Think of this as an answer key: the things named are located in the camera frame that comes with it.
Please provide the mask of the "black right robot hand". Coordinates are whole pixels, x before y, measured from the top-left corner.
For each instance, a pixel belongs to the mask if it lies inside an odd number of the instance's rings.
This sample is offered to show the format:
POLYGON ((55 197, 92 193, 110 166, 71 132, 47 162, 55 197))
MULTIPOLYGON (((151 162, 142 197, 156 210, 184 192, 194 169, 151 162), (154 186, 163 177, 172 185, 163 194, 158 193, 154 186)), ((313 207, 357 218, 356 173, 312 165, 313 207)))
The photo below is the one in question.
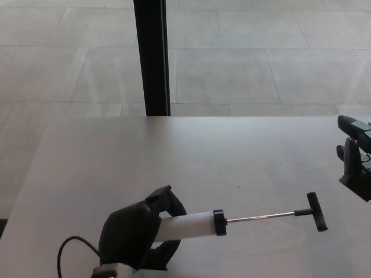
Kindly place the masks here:
POLYGON ((344 164, 339 179, 345 187, 366 202, 370 201, 370 123, 340 115, 337 124, 348 138, 336 147, 338 158, 344 164))

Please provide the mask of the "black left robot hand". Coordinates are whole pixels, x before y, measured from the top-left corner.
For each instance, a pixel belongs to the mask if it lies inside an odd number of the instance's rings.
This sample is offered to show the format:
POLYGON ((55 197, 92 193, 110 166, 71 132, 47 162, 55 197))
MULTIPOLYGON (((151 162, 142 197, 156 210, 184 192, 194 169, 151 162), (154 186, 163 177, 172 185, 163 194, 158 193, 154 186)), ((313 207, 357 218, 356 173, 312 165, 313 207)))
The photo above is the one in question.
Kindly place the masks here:
POLYGON ((153 191, 143 201, 111 213, 99 238, 100 263, 122 263, 134 270, 167 270, 180 240, 166 240, 152 248, 159 232, 161 212, 172 217, 186 215, 183 204, 167 185, 153 191))

